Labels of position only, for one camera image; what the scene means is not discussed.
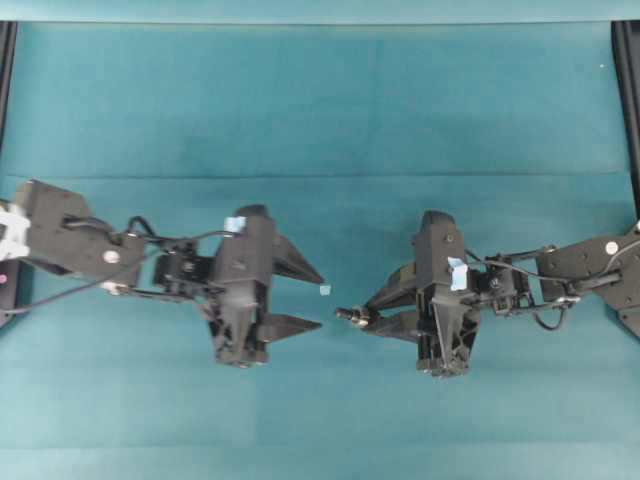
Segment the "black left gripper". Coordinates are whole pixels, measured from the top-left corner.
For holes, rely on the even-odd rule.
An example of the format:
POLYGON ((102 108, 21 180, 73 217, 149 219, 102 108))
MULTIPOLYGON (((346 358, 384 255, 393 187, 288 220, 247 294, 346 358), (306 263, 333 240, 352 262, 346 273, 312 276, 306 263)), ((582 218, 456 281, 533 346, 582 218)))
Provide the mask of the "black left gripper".
MULTIPOLYGON (((250 292, 227 293, 209 280, 215 254, 201 256, 195 240, 166 240, 165 253, 157 260, 154 284, 176 301, 192 301, 206 320, 218 363, 238 368, 266 364, 267 343, 311 332, 321 323, 285 314, 269 314, 269 289, 263 301, 250 292)), ((295 245, 277 233, 273 250, 273 274, 321 285, 324 278, 295 245)))

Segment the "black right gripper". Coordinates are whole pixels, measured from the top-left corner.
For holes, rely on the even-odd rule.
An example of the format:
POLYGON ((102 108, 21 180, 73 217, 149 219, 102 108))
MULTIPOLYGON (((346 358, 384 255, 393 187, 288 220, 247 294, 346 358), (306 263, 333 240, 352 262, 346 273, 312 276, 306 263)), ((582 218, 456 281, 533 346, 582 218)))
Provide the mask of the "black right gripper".
POLYGON ((468 373, 482 310, 509 315, 533 304, 527 276, 511 265, 490 265, 481 272, 461 259, 449 259, 445 279, 418 291, 417 312, 379 313, 414 305, 416 292, 416 265, 406 264, 364 304, 362 310, 371 315, 359 328, 369 335, 417 342, 416 369, 432 376, 468 373))

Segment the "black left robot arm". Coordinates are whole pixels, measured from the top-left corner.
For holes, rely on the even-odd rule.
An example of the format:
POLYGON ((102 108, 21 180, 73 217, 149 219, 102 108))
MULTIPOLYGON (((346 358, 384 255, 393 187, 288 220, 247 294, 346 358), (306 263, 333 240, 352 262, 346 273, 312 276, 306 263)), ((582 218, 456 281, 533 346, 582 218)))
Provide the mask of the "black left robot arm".
POLYGON ((193 304, 216 361, 227 366, 265 364, 269 344, 321 326, 269 310, 274 276, 324 279, 261 204, 237 209, 221 230, 172 238, 140 216, 117 231, 92 215, 82 195, 29 180, 1 204, 1 259, 76 276, 114 296, 193 304))

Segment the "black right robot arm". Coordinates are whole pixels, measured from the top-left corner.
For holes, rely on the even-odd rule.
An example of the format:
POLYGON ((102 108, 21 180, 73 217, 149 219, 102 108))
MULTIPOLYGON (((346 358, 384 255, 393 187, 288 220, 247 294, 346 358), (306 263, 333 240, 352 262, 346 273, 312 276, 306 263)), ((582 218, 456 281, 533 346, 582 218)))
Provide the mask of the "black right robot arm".
POLYGON ((414 260, 396 270, 364 305, 339 309, 362 331, 417 346, 416 368, 434 377, 464 375, 481 313, 531 315, 558 330, 567 311, 593 293, 639 331, 639 230, 563 248, 479 258, 464 246, 455 220, 425 213, 414 260))

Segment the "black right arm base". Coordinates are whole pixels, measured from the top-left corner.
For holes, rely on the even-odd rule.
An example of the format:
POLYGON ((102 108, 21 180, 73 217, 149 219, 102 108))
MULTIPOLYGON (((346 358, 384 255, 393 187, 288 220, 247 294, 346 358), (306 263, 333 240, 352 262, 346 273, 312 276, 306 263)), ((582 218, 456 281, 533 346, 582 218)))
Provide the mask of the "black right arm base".
POLYGON ((619 323, 639 339, 639 271, 614 270, 606 277, 608 283, 598 293, 616 312, 619 323))

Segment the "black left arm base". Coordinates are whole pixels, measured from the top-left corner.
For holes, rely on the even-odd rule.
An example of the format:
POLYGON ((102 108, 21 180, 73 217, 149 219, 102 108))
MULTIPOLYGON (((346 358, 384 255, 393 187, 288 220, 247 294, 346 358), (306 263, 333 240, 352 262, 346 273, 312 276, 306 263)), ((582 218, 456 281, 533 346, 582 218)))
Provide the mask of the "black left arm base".
POLYGON ((15 317, 4 313, 4 310, 18 308, 31 301, 33 277, 33 268, 25 262, 1 262, 1 330, 5 330, 15 317))

